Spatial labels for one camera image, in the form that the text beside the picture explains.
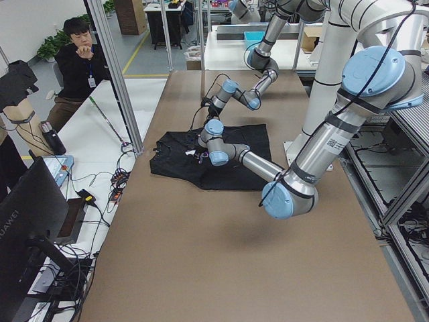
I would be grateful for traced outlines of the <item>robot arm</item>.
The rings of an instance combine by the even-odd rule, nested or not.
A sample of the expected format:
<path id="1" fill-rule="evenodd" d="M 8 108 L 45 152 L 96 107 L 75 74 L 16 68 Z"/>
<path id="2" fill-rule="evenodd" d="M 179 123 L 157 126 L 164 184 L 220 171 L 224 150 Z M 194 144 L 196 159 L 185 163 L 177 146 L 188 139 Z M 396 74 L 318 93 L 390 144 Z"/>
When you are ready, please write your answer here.
<path id="1" fill-rule="evenodd" d="M 336 103 L 289 168 L 270 162 L 245 144 L 227 144 L 224 125 L 208 121 L 198 137 L 213 166 L 236 160 L 267 181 L 260 205 L 276 219 L 311 211 L 318 202 L 316 184 L 332 161 L 370 117 L 423 102 L 419 50 L 371 46 L 353 55 L 342 71 Z"/>
<path id="2" fill-rule="evenodd" d="M 279 67 L 271 57 L 271 49 L 275 45 L 289 16 L 297 13 L 306 23 L 317 22 L 326 10 L 321 1 L 277 1 L 265 34 L 256 47 L 252 48 L 247 57 L 247 65 L 261 73 L 261 78 L 249 90 L 243 89 L 237 82 L 226 79 L 219 91 L 211 98 L 204 97 L 202 107 L 208 108 L 206 120 L 220 118 L 220 114 L 230 98 L 254 111 L 261 107 L 261 96 L 278 78 Z"/>

